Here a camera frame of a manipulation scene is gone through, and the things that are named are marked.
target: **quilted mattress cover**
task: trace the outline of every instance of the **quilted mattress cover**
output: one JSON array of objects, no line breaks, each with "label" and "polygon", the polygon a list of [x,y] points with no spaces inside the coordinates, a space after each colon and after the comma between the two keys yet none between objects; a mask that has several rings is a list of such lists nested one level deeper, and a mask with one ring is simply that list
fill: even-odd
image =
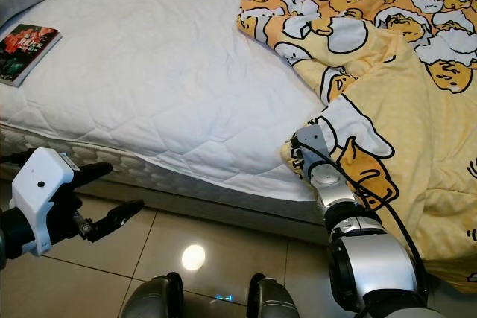
[{"label": "quilted mattress cover", "polygon": [[239,2],[38,4],[1,35],[25,23],[63,39],[19,88],[0,85],[1,124],[126,150],[249,194],[311,200],[279,149],[320,104],[287,63],[236,30]]},{"label": "quilted mattress cover", "polygon": [[[68,153],[76,165],[87,165],[97,162],[108,162],[113,171],[101,180],[113,183],[132,185],[156,191],[178,194],[185,197],[223,202],[229,197],[238,200],[252,197],[249,194],[238,193],[228,188],[204,182],[175,171],[138,158],[134,153],[125,150],[98,146],[94,144],[77,143],[49,139],[28,131],[2,126],[0,131],[1,153],[18,153],[28,148],[47,147],[58,152]],[[17,165],[4,163],[0,165],[0,178],[11,179],[18,173]]]}]

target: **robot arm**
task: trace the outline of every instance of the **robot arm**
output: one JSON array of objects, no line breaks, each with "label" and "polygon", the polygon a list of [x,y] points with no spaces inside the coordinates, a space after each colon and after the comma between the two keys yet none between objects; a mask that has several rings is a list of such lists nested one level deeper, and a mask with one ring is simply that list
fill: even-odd
[{"label": "robot arm", "polygon": [[329,234],[335,301],[359,317],[442,317],[426,307],[423,266],[417,270],[421,266],[386,232],[375,211],[351,192],[329,157],[320,127],[299,130],[291,143],[300,150],[303,175],[315,190]]},{"label": "robot arm", "polygon": [[27,252],[40,256],[65,238],[80,235],[95,242],[123,226],[144,206],[142,200],[132,200],[93,223],[78,212],[82,202],[73,191],[111,172],[110,164],[79,168],[65,154],[47,148],[14,154],[8,160],[22,168],[12,183],[10,209],[0,215],[0,270],[7,258]]}]

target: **book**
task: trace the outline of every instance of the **book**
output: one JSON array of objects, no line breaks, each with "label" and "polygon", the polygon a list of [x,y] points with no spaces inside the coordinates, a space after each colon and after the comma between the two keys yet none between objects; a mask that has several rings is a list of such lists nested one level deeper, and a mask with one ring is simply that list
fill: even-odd
[{"label": "book", "polygon": [[20,86],[61,37],[56,29],[18,25],[0,42],[0,82]]}]

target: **beige floor tile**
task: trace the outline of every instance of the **beige floor tile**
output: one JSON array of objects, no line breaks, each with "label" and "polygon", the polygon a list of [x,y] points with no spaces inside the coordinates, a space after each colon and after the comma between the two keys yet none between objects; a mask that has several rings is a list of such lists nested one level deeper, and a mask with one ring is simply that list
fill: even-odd
[{"label": "beige floor tile", "polygon": [[[127,290],[125,302],[142,281],[133,279]],[[245,318],[246,307],[218,299],[184,293],[184,318]]]},{"label": "beige floor tile", "polygon": [[301,318],[347,318],[335,302],[329,284],[326,248],[290,241],[285,287],[293,298]]},{"label": "beige floor tile", "polygon": [[129,279],[52,258],[24,255],[1,272],[5,318],[116,317]]},{"label": "beige floor tile", "polygon": [[462,294],[450,284],[440,282],[434,298],[435,309],[447,318],[477,317],[477,294]]},{"label": "beige floor tile", "polygon": [[[198,270],[187,270],[182,256],[191,245],[200,245],[205,261]],[[135,278],[178,272],[187,291],[215,297],[232,295],[245,303],[248,283],[262,272],[283,282],[286,239],[231,226],[159,213],[139,261]]]},{"label": "beige floor tile", "polygon": [[[104,217],[110,209],[118,205],[84,195],[80,197],[83,201],[80,213],[84,217],[92,218],[93,221]],[[122,228],[93,244],[76,236],[54,245],[46,255],[131,277],[155,214],[155,210],[143,209]]]}]

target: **blanket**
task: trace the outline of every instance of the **blanket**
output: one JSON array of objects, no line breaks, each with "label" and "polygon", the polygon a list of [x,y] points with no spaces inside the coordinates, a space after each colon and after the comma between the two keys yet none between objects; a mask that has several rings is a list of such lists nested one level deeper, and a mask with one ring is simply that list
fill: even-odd
[{"label": "blanket", "polygon": [[[395,208],[427,270],[477,292],[477,0],[241,0],[237,25],[323,101],[305,125]],[[301,174],[290,142],[282,155]]]}]

